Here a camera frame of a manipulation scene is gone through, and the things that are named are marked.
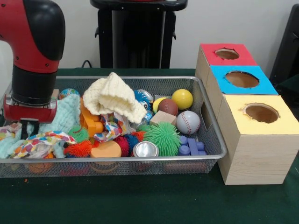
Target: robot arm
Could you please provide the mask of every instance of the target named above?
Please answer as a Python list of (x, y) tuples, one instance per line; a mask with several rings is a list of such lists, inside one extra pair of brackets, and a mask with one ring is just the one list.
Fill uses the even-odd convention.
[(25, 138), (28, 121), (51, 123), (56, 114), (51, 96), (64, 50), (62, 10), (51, 0), (0, 0), (0, 40), (14, 55), (12, 94), (5, 97), (4, 116), (23, 123)]

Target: white knit hat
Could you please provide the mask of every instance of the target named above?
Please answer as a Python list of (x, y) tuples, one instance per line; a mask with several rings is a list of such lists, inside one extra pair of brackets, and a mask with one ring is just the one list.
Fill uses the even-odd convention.
[(117, 112), (133, 123), (141, 123), (145, 108), (135, 99), (134, 91), (114, 72), (95, 81), (83, 95), (84, 106), (91, 114)]

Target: black cable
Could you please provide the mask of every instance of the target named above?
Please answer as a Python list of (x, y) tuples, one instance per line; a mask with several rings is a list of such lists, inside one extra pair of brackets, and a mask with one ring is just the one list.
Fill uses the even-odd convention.
[(82, 68), (84, 68), (84, 66), (85, 66), (86, 63), (89, 64), (89, 68), (92, 68), (92, 67), (93, 67), (92, 64), (90, 63), (90, 61), (85, 60), (85, 61), (83, 62), (83, 64), (82, 64)]

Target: stacked boxes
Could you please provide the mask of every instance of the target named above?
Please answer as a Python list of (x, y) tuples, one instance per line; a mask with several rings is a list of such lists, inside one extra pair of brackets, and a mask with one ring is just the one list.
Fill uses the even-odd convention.
[(202, 44), (206, 88), (228, 154), (225, 184), (281, 184), (299, 149), (299, 122), (242, 44)]

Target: metal mesh basket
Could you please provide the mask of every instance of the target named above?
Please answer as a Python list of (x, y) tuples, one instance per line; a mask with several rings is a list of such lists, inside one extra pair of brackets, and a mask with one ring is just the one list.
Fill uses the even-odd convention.
[[(101, 77), (57, 77), (56, 89), (84, 91)], [(0, 160), (0, 177), (49, 177), (90, 175), (153, 175), (208, 173), (227, 149), (202, 82), (195, 77), (122, 77), (132, 89), (145, 89), (153, 96), (171, 96), (187, 89), (194, 97), (190, 108), (202, 120), (189, 138), (205, 144), (206, 156), (5, 159)]]

